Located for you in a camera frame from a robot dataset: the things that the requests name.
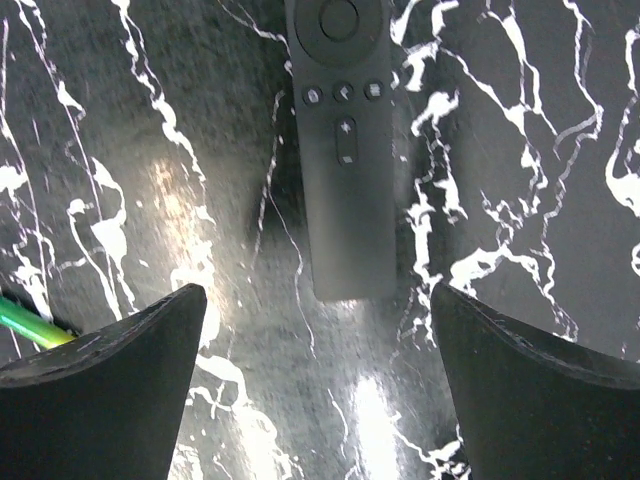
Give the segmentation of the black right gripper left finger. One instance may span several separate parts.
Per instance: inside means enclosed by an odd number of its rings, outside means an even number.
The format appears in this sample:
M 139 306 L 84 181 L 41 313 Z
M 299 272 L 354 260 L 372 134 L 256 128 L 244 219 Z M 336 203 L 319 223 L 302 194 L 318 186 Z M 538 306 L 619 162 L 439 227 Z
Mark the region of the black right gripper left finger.
M 165 479 L 207 297 L 146 309 L 1 369 L 4 479 Z

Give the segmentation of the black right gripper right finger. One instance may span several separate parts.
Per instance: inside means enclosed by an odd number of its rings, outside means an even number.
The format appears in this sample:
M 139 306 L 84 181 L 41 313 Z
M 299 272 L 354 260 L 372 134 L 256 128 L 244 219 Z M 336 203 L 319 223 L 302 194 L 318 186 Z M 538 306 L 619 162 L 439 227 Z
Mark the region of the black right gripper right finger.
M 434 331 L 476 479 L 636 479 L 639 366 L 447 285 Z

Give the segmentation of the green AAA battery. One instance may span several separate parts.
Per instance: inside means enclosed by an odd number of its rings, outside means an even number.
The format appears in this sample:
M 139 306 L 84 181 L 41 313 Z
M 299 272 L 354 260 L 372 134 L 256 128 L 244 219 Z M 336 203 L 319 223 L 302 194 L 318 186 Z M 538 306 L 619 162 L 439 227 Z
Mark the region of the green AAA battery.
M 2 326 L 45 349 L 75 339 L 72 334 L 4 297 L 1 298 L 0 317 Z

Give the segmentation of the black remote control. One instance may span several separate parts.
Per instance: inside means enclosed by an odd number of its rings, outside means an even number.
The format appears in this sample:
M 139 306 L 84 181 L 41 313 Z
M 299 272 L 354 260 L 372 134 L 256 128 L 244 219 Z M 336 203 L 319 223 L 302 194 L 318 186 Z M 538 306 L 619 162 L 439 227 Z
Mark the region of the black remote control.
M 396 284 L 390 6 L 285 4 L 311 271 L 323 302 Z

